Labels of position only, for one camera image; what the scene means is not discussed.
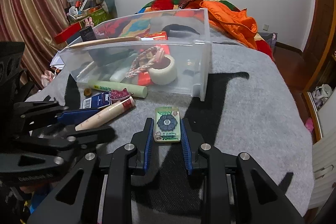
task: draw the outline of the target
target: braided rope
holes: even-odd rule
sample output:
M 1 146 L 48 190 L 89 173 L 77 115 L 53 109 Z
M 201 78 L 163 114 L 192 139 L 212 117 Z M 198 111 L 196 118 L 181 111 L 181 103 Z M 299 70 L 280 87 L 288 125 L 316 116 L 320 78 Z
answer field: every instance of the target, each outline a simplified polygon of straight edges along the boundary
M 159 46 L 153 46 L 153 47 L 150 47 L 147 50 L 141 52 L 132 62 L 131 68 L 129 69 L 129 72 L 126 74 L 126 78 L 133 78 L 133 77 L 137 76 L 139 73 L 147 71 L 155 63 L 157 63 L 158 60 L 155 58 L 155 54 L 160 49 L 162 49 L 162 48 L 159 47 Z M 152 52 L 154 57 L 151 58 L 145 65 L 142 65 L 142 66 L 138 67 L 139 59 L 146 56 L 149 52 Z

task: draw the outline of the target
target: wooden floor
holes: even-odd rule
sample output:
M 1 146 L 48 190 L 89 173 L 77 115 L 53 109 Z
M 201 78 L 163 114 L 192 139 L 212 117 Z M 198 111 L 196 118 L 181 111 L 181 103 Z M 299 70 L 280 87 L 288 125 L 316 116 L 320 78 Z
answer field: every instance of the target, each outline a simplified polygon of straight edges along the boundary
M 300 117 L 303 123 L 305 123 L 310 114 L 302 91 L 312 76 L 312 72 L 302 56 L 297 52 L 276 47 L 273 56 L 280 74 L 293 95 Z

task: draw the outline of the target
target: curtain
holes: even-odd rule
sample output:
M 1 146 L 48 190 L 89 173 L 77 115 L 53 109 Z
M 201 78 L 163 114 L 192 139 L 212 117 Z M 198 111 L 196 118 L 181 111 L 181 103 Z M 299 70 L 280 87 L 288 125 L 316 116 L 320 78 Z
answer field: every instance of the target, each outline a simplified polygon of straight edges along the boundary
M 68 27 L 67 0 L 0 0 L 0 41 L 24 41 L 22 67 L 42 88 L 41 74 L 49 70 L 57 51 L 54 37 Z

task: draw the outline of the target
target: barcode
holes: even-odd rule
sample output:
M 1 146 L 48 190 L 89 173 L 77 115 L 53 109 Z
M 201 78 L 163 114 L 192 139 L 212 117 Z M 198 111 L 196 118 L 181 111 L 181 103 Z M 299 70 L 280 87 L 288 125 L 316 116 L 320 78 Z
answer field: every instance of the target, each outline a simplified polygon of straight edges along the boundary
M 91 98 L 83 100 L 83 107 L 82 108 L 90 108 L 91 107 Z

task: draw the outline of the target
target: orange jacket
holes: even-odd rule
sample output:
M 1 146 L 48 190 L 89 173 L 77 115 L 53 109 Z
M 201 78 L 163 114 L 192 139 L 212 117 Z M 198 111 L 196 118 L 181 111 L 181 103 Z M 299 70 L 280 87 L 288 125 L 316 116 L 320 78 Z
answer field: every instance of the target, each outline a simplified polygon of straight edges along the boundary
M 253 17 L 247 16 L 246 9 L 234 12 L 224 4 L 210 0 L 192 1 L 186 8 L 207 8 L 210 24 L 227 31 L 247 47 L 257 49 L 257 44 L 254 41 L 258 31 L 257 23 Z

